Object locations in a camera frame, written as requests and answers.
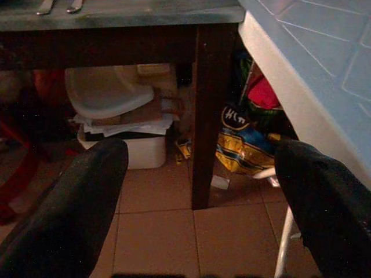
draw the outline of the red object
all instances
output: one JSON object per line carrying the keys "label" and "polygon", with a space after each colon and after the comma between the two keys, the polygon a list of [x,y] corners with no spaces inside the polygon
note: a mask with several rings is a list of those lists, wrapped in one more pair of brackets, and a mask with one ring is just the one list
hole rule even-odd
{"label": "red object", "polygon": [[251,88],[248,98],[254,104],[264,109],[273,109],[281,106],[276,94],[265,77],[261,78]]}
{"label": "red object", "polygon": [[41,158],[48,160],[46,151],[33,144],[15,124],[9,115],[0,111],[0,128],[9,137],[22,143],[28,152],[13,175],[0,187],[0,225],[12,222],[17,214],[9,207],[9,203],[22,193],[37,172]]}

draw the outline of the fork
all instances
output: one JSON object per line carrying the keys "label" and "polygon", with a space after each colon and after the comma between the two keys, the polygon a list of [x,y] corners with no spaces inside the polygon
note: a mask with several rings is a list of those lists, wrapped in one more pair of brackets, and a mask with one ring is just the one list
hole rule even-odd
{"label": "fork", "polygon": [[82,8],[83,0],[75,0],[71,6],[67,8],[67,13],[77,13]]}
{"label": "fork", "polygon": [[40,5],[36,14],[38,16],[43,16],[45,14],[50,13],[53,7],[54,0],[44,0],[43,3]]}

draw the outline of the floor tile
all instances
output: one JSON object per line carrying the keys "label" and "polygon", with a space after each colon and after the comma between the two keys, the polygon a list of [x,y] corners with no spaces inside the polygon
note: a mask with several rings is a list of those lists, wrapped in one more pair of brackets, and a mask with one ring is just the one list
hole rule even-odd
{"label": "floor tile", "polygon": [[119,215],[114,215],[110,230],[104,241],[98,262],[90,278],[109,278],[112,275],[114,265],[114,252],[117,239],[117,225]]}
{"label": "floor tile", "polygon": [[215,163],[214,175],[230,179],[230,186],[228,190],[211,187],[209,207],[263,202],[257,180],[231,173],[218,161]]}
{"label": "floor tile", "polygon": [[[274,233],[276,235],[277,244],[279,244],[281,241],[282,228],[286,216],[287,203],[267,203],[266,206]],[[297,232],[299,232],[299,229],[296,224],[294,224],[292,233],[294,234]],[[309,278],[320,274],[309,249],[304,248],[303,241],[301,239],[294,239],[290,241],[286,269],[288,274],[292,275],[293,277]]]}
{"label": "floor tile", "polygon": [[199,277],[191,210],[119,216],[114,273]]}
{"label": "floor tile", "polygon": [[279,187],[273,187],[266,179],[259,180],[259,186],[264,202],[269,203],[286,201],[282,189]]}
{"label": "floor tile", "polygon": [[191,184],[186,163],[177,165],[173,152],[155,169],[129,170],[123,182],[120,213],[191,207]]}
{"label": "floor tile", "polygon": [[194,215],[201,275],[273,277],[278,248],[264,204]]}
{"label": "floor tile", "polygon": [[26,154],[27,149],[25,147],[0,153],[2,158],[0,163],[0,186],[17,170]]}
{"label": "floor tile", "polygon": [[16,225],[16,223],[11,223],[5,226],[0,226],[0,244],[4,241],[8,234],[10,234]]}

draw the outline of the paper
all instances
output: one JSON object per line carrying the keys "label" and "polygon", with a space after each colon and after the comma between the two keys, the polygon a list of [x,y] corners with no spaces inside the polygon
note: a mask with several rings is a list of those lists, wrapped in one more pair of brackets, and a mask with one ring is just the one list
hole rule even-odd
{"label": "paper", "polygon": [[213,179],[211,180],[211,186],[227,190],[228,187],[230,186],[230,180],[228,178],[219,177],[218,175],[213,175]]}

